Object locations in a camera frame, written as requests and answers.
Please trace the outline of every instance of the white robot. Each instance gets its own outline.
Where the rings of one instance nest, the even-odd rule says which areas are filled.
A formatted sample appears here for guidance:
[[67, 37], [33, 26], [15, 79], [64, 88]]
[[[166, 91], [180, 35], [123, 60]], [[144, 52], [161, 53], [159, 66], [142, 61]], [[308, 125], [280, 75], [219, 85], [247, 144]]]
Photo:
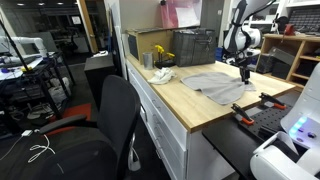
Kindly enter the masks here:
[[[18, 44], [35, 44], [37, 49], [39, 50], [40, 55], [45, 59], [48, 57], [47, 54], [47, 49], [46, 47], [43, 45], [43, 40], [41, 38], [28, 38], [28, 37], [11, 37], [12, 41]], [[1, 44], [5, 44], [5, 45], [9, 45], [10, 46], [10, 42], [8, 37], [6, 36], [0, 36], [0, 43]], [[16, 51], [13, 48], [10, 48], [10, 54], [12, 54], [13, 56], [16, 56]], [[18, 57], [11, 57], [11, 58], [6, 58], [5, 59], [5, 63], [9, 63], [10, 62], [20, 62], [20, 59]]]
[[[261, 41], [259, 30], [242, 27], [243, 22], [275, 0], [241, 0], [232, 19], [232, 27], [224, 41], [224, 48], [235, 56], [240, 68], [242, 81], [249, 82], [249, 70], [246, 57], [255, 53], [249, 47], [257, 46]], [[278, 132], [253, 152], [250, 167], [258, 180], [269, 179], [317, 179], [320, 173], [320, 64], [314, 69], [307, 85], [293, 109], [281, 120], [281, 126], [287, 132]], [[299, 155], [292, 140], [309, 148], [298, 161], [294, 162], [287, 154], [272, 145], [276, 140], [283, 142], [297, 156]]]

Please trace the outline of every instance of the ceiling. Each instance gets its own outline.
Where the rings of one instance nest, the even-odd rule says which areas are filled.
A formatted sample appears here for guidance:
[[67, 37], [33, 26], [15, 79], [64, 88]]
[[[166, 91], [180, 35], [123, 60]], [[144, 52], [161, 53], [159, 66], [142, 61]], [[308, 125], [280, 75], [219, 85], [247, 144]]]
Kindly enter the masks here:
[[[86, 1], [87, 6], [95, 4], [95, 0]], [[76, 7], [76, 0], [0, 0], [0, 5], [2, 8], [23, 8], [23, 9], [38, 9], [38, 8], [66, 8], [66, 7]]]

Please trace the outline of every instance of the blue light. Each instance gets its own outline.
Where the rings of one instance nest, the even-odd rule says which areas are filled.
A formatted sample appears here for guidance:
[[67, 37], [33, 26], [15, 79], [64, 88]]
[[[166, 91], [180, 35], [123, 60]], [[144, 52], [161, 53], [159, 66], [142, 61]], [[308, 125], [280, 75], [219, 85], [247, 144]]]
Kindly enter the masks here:
[[292, 129], [290, 130], [290, 133], [292, 133], [292, 134], [295, 134], [296, 132], [297, 132], [297, 129], [293, 129], [293, 128], [292, 128]]
[[304, 124], [307, 121], [307, 117], [301, 117], [298, 122]]
[[302, 126], [302, 124], [298, 124], [298, 123], [296, 123], [296, 124], [294, 125], [294, 128], [299, 129], [299, 128], [301, 128], [301, 126]]
[[295, 138], [295, 137], [296, 137], [296, 135], [295, 135], [295, 134], [292, 134], [292, 133], [289, 133], [289, 136], [290, 136], [291, 138]]

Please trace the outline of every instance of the pole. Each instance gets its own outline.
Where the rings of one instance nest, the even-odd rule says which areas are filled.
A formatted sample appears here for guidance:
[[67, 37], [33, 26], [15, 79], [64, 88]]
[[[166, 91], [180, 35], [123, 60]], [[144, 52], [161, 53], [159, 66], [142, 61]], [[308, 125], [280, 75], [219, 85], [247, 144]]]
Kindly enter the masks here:
[[22, 58], [22, 56], [21, 56], [21, 54], [20, 54], [20, 52], [19, 52], [16, 44], [15, 44], [15, 43], [13, 42], [13, 40], [11, 39], [11, 37], [10, 37], [7, 29], [4, 27], [4, 24], [3, 24], [3, 22], [2, 22], [1, 20], [0, 20], [0, 25], [1, 25], [2, 29], [4, 30], [4, 33], [5, 33], [6, 36], [8, 37], [8, 41], [10, 42], [11, 46], [12, 46], [13, 49], [16, 51], [16, 53], [17, 53], [17, 55], [18, 55], [18, 57], [19, 57], [22, 65], [24, 66], [24, 68], [26, 69], [26, 71], [29, 72], [29, 69], [28, 69], [27, 64], [24, 62], [24, 60], [23, 60], [23, 58]]

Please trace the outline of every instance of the gray cloth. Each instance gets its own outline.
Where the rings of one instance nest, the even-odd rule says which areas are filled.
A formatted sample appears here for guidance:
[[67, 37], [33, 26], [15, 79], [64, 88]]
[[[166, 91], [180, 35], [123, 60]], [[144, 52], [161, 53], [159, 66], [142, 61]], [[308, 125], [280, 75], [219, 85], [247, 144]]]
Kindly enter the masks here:
[[193, 90], [201, 90], [204, 95], [221, 105], [240, 99], [245, 91], [240, 78], [233, 78], [222, 72], [200, 73], [182, 78], [181, 81]]

